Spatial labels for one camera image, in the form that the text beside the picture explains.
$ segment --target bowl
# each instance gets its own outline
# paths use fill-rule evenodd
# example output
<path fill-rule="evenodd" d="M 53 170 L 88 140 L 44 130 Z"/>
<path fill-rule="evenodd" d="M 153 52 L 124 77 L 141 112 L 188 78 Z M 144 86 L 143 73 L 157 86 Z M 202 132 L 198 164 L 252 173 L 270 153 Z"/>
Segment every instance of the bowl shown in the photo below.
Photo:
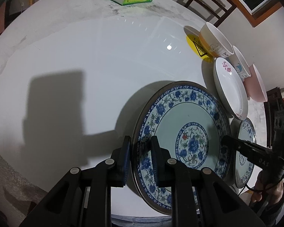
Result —
<path fill-rule="evenodd" d="M 247 96 L 256 102 L 267 102 L 266 89 L 258 69 L 254 64 L 249 69 L 251 77 L 246 78 L 243 82 Z"/>
<path fill-rule="evenodd" d="M 214 81 L 226 110 L 238 120 L 245 120 L 248 100 L 243 82 L 234 67 L 221 57 L 215 61 Z"/>
<path fill-rule="evenodd" d="M 233 47 L 222 32 L 206 22 L 201 28 L 199 39 L 207 53 L 213 57 L 226 58 L 233 55 Z"/>
<path fill-rule="evenodd" d="M 245 79 L 251 76 L 249 66 L 236 46 L 233 46 L 234 54 L 230 55 L 228 58 L 230 63 L 235 68 L 241 79 Z"/>

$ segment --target pink bowl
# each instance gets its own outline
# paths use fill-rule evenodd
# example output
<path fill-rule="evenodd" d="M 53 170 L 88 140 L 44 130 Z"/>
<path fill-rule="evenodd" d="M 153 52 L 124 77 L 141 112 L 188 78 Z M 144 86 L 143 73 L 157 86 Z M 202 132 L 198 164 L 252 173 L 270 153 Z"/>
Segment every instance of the pink bowl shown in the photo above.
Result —
<path fill-rule="evenodd" d="M 258 69 L 254 64 L 249 69 L 251 77 L 244 79 L 243 82 L 247 96 L 256 102 L 267 102 L 266 89 Z"/>

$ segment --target human hand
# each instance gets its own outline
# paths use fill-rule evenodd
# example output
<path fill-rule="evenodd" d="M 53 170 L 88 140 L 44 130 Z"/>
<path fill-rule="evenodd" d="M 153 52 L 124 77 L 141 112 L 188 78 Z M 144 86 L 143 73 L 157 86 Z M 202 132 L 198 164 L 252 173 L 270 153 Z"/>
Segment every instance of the human hand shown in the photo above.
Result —
<path fill-rule="evenodd" d="M 258 178 L 257 178 L 254 189 L 257 189 L 257 190 L 263 190 L 264 189 L 264 185 L 261 183 L 261 174 L 262 174 L 262 171 L 258 174 Z M 273 186 L 273 184 L 268 184 L 265 188 L 267 189 L 271 186 Z M 267 192 L 267 194 L 271 195 L 271 198 L 270 198 L 270 201 L 268 202 L 268 205 L 277 204 L 283 196 L 283 181 L 278 183 L 273 188 L 267 190 L 266 192 Z M 252 203 L 255 203 L 255 202 L 261 201 L 261 199 L 262 199 L 262 193 L 254 192 L 253 195 L 251 196 L 250 201 Z"/>

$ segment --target table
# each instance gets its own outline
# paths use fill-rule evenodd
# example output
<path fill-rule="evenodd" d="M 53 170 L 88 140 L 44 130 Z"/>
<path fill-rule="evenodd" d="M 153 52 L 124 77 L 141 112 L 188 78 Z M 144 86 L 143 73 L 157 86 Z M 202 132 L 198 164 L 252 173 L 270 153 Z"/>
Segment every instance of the table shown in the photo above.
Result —
<path fill-rule="evenodd" d="M 217 96 L 213 64 L 186 41 L 187 29 L 204 23 L 172 0 L 38 1 L 0 36 L 0 155 L 49 191 L 71 167 L 108 158 L 167 83 L 193 81 Z M 258 144 L 266 145 L 263 103 L 250 100 L 249 108 Z M 131 180 L 112 188 L 111 199 L 112 214 L 162 216 Z"/>

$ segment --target brown wooden window frame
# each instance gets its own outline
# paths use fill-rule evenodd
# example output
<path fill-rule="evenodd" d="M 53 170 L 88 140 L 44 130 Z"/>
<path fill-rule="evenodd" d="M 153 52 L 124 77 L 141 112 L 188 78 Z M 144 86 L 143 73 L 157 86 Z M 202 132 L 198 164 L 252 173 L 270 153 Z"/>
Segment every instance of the brown wooden window frame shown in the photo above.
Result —
<path fill-rule="evenodd" d="M 281 3 L 278 0 L 271 0 L 261 9 L 256 11 L 254 14 L 250 14 L 246 7 L 239 0 L 232 0 L 245 18 L 249 21 L 252 27 L 256 27 L 261 22 L 266 20 L 270 15 L 276 12 L 279 8 L 282 7 Z"/>

